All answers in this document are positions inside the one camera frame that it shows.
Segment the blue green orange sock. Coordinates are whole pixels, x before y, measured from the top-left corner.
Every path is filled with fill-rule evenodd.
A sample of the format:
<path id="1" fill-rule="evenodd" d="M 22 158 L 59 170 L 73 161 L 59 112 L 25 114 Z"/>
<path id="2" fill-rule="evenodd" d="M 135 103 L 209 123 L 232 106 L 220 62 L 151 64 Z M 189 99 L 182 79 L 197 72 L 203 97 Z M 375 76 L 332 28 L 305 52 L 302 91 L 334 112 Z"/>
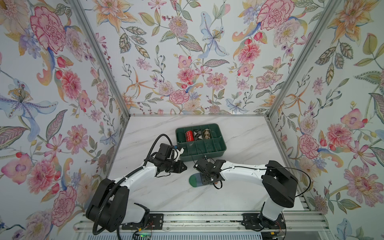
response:
<path id="1" fill-rule="evenodd" d="M 191 175 L 189 178 L 189 183 L 193 188 L 203 187 L 209 184 L 201 173 Z"/>

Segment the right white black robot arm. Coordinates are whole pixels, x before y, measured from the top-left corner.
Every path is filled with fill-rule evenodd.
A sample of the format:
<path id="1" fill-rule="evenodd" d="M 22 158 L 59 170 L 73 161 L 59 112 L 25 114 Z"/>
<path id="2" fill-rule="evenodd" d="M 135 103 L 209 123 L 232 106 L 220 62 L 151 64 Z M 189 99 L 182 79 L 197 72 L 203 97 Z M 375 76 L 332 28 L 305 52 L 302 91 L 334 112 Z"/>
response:
<path id="1" fill-rule="evenodd" d="M 194 164 L 194 169 L 200 173 L 203 185 L 242 181 L 264 187 L 269 196 L 259 214 L 261 220 L 275 222 L 284 209 L 295 205 L 298 179 L 277 161 L 265 165 L 241 165 L 225 160 L 211 163 L 201 159 Z"/>

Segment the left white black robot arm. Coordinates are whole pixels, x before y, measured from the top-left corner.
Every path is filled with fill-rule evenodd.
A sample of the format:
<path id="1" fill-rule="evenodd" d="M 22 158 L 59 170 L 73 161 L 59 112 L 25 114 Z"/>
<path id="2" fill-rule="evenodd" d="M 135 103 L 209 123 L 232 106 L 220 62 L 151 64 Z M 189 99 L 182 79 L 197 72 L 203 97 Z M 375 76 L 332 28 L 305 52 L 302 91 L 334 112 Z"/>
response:
<path id="1" fill-rule="evenodd" d="M 129 174 L 115 180 L 102 180 L 86 212 L 87 219 L 94 223 L 93 235 L 117 231 L 121 225 L 146 227 L 150 222 L 149 208 L 129 203 L 129 195 L 162 172 L 185 171 L 187 166 L 180 160 L 184 151 L 184 148 L 161 144 L 157 152 L 150 152 L 143 165 Z"/>

